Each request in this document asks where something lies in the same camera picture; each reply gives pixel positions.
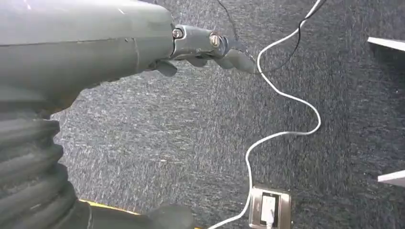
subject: white panel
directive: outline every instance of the white panel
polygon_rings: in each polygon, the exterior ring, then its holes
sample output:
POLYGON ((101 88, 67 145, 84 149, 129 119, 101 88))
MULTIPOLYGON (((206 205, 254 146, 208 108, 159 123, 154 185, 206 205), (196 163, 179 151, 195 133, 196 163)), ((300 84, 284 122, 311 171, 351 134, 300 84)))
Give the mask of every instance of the white panel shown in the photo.
POLYGON ((378 177, 378 181, 386 184, 405 187, 405 170, 381 175, 378 177))
POLYGON ((375 37, 369 37, 368 42, 373 44, 378 44, 381 46, 389 47, 392 49, 397 49, 405 52, 405 41, 397 41, 397 40, 390 40, 390 39, 381 39, 375 37))

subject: outlet faceplate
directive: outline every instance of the outlet faceplate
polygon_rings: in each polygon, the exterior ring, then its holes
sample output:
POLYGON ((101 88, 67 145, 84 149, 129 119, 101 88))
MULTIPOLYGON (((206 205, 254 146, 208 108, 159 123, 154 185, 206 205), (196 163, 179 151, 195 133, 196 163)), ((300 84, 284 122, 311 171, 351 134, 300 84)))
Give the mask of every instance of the outlet faceplate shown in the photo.
POLYGON ((266 207, 263 201, 274 204, 274 229, 291 228, 291 197, 284 191, 254 186, 250 199, 249 226, 254 229, 266 229, 266 222, 262 220, 262 209, 266 207))

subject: carpet floor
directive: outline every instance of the carpet floor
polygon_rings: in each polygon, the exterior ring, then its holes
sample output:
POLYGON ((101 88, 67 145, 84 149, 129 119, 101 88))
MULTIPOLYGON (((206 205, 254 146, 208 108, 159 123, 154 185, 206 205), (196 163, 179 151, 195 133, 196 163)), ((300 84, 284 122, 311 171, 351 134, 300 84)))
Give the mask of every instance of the carpet floor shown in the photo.
MULTIPOLYGON (((177 23, 233 36, 216 0, 158 0, 177 23)), ((287 34, 314 0, 222 0, 254 54, 287 34)), ((379 184, 405 169, 405 58, 369 36, 405 39, 405 1, 329 0, 304 26, 299 49, 269 75, 321 114, 311 136, 284 136, 251 155, 255 184, 290 190, 295 229, 405 228, 405 189, 379 184)), ((265 54, 265 69, 296 38, 265 54)), ((245 152, 285 130, 310 130, 314 113, 277 95, 260 76, 176 63, 83 91, 56 141, 81 198, 145 213, 189 206, 199 226, 238 214, 248 191, 245 152)), ((247 217, 225 228, 248 228, 247 217)))

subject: bolt head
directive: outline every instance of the bolt head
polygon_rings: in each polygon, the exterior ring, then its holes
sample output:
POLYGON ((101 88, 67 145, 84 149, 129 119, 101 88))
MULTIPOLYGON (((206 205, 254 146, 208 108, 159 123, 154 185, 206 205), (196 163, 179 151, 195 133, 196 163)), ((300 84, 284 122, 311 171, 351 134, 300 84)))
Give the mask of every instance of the bolt head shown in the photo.
POLYGON ((173 38, 182 38, 183 37, 183 32, 179 29, 173 30, 173 38))
POLYGON ((210 35, 210 43, 213 47, 217 48, 219 46, 220 43, 220 39, 219 36, 217 34, 211 34, 210 35))

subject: power cord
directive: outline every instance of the power cord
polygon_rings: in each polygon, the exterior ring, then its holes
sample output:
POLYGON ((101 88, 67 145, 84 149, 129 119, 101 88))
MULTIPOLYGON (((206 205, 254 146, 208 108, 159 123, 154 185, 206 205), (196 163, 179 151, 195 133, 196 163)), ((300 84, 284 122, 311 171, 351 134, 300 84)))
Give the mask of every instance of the power cord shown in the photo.
POLYGON ((248 176, 249 176, 249 194, 248 194, 248 196, 247 196, 246 203, 245 203, 245 206, 244 206, 243 210, 242 210, 238 215, 236 215, 236 216, 234 216, 234 217, 231 217, 231 218, 228 218, 228 219, 226 219, 226 220, 224 220, 224 221, 221 221, 221 222, 219 222, 219 223, 217 223, 217 224, 214 224, 214 225, 210 226, 208 229, 216 229, 216 228, 218 228, 218 227, 220 227, 220 226, 222 226, 222 225, 224 225, 224 224, 227 224, 227 223, 229 223, 229 222, 233 222, 233 221, 235 221, 235 220, 237 220, 237 219, 240 219, 240 218, 246 213, 246 211, 247 211, 247 209, 248 209, 248 207, 249 207, 250 198, 251 198, 251 196, 252 196, 252 187, 253 187, 252 169, 251 169, 251 167, 250 167, 249 155, 250 155, 250 153, 252 152, 252 150, 253 150, 256 146, 258 146, 259 144, 261 144, 261 143, 263 143, 263 142, 265 142, 265 141, 267 141, 267 140, 270 140, 270 139, 272 139, 272 138, 274 138, 274 137, 278 137, 278 136, 282 136, 282 135, 310 135, 310 134, 315 133, 315 132, 320 128, 320 125, 321 125, 321 118, 320 118, 320 114, 319 114, 318 110, 317 110, 312 104, 310 104, 309 102, 307 102, 307 101, 305 101, 305 100, 303 100, 303 99, 297 98, 297 97, 295 97, 295 96, 286 94, 286 93, 284 93, 284 92, 278 90, 278 89, 269 81, 269 79, 264 75, 264 72, 262 71, 262 68, 261 68, 261 65, 260 65, 260 58, 261 58, 261 56, 263 55, 264 52, 266 52, 266 51, 267 51, 268 49, 270 49, 271 47, 273 47, 273 46, 275 46, 275 45, 278 45, 278 44, 280 44, 280 43, 282 43, 282 42, 288 40, 289 38, 293 37, 295 34, 300 33, 300 29, 301 29, 301 27, 305 24, 306 20, 307 20, 308 18, 310 18, 310 17, 316 12, 316 10, 319 9, 318 6, 322 6, 322 5, 320 5, 320 3, 321 3, 321 0, 317 0, 317 1, 316 1, 316 3, 314 4, 314 6, 312 7, 312 9, 309 11, 309 13, 306 15, 306 17, 300 22, 299 27, 298 27, 294 32, 292 32, 290 35, 286 36, 285 38, 283 38, 283 39, 281 39, 281 40, 279 40, 279 41, 276 41, 276 42, 274 42, 274 43, 268 45, 268 46, 265 47, 262 51, 260 51, 259 55, 257 56, 257 68, 259 69, 259 73, 261 74, 261 76, 263 77, 263 79, 264 79, 278 94, 280 94, 280 95, 282 95, 282 96, 284 96, 284 97, 287 97, 287 98, 290 98, 290 99, 299 101, 299 102, 301 102, 301 103, 303 103, 303 104, 309 106, 309 107, 315 112, 315 114, 316 114, 316 116, 317 116, 317 119, 318 119, 318 124, 317 124, 317 126, 316 126, 313 130, 308 131, 308 132, 296 132, 296 131, 279 132, 279 133, 276 133, 276 134, 272 134, 272 135, 270 135, 270 136, 267 136, 267 137, 265 137, 265 138, 262 138, 262 139, 258 140, 257 142, 255 142, 253 145, 251 145, 251 146, 249 147, 249 149, 247 150, 246 155, 245 155, 245 161, 246 161, 246 166, 247 166, 247 171, 248 171, 248 176))

